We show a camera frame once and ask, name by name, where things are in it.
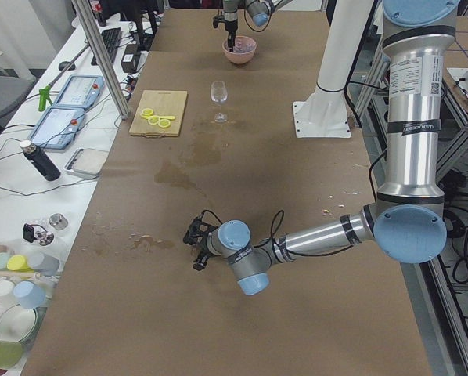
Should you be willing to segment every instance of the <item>white label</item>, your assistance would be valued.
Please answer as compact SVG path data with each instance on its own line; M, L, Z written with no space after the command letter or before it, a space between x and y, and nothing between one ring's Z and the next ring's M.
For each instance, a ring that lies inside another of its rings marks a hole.
M420 94L422 58L400 61L391 65L389 97Z
M443 56L427 55L422 62L423 96L441 96L441 79L443 77Z

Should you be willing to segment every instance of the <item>computer mouse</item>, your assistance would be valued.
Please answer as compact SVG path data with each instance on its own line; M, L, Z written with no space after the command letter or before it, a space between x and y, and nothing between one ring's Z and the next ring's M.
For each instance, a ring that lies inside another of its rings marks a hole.
M63 71L63 68L65 68L68 63L70 63L70 61L63 61L62 63L60 63L59 71ZM76 69L76 64L72 64L68 71L73 71L74 69Z

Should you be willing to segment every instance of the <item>white table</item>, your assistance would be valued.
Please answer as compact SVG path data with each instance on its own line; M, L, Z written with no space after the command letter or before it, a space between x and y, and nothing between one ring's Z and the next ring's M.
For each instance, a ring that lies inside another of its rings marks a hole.
M119 22L115 18L109 19L107 26L104 28L121 27L123 37L120 45L124 45L131 41L130 38L125 37L129 35L132 23ZM144 23L144 27L149 27L149 24ZM59 73L59 63L71 60L84 45L85 33L82 27L77 27L29 96L44 88ZM123 53L124 47L119 48L113 64L119 81L123 81L128 75L123 72L120 64ZM142 54L139 62L140 66L145 63L146 55L146 52ZM66 72L57 81L52 91L60 90L71 74L102 75L98 66L90 64L92 57L93 54L90 49L85 51L75 62L77 69ZM11 119L9 126L16 124L35 125L42 115L42 113L38 112L38 102L38 96L27 100ZM0 157L14 153L18 154L0 161L0 186L22 193L33 193L80 181L82 178L68 175L63 171L63 167L73 152L78 148L88 147L98 150L110 150L117 132L117 126L121 121L107 87L99 96L95 107L87 113L85 124L88 121L89 124L82 129L65 151L61 153L48 152L57 168L62 171L62 175L52 182L46 181L23 156L17 141L6 141L10 137L19 140L27 139L32 128L24 126L5 130L0 136L0 148L5 144L0 152ZM7 245L17 254L26 255L31 251L43 251L60 259L61 268L63 268L95 187L96 180L91 180L29 197L0 190L0 244ZM47 222L49 216L54 213L62 213L67 218L69 226L62 231L55 232L56 239L50 245L42 247L29 244L22 238L24 223ZM20 374L26 360L27 357L24 356L13 369L6 372L6 375Z

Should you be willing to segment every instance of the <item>bowl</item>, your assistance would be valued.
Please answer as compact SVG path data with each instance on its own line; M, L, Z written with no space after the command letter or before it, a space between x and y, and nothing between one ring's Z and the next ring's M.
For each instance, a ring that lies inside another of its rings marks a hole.
M224 41L221 45L225 57L234 64L245 64L253 59L255 51L257 49L257 43L250 37L239 36L236 37L236 45L234 52L230 52L227 47L227 41Z
M25 309L21 305L15 305L0 317L0 341L25 341L37 323L38 313L35 309Z

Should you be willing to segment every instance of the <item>gray chair seat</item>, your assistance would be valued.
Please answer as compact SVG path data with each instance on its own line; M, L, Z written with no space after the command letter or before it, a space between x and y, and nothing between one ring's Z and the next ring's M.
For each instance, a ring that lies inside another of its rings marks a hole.
M0 76L0 118L22 104L33 84L21 78Z

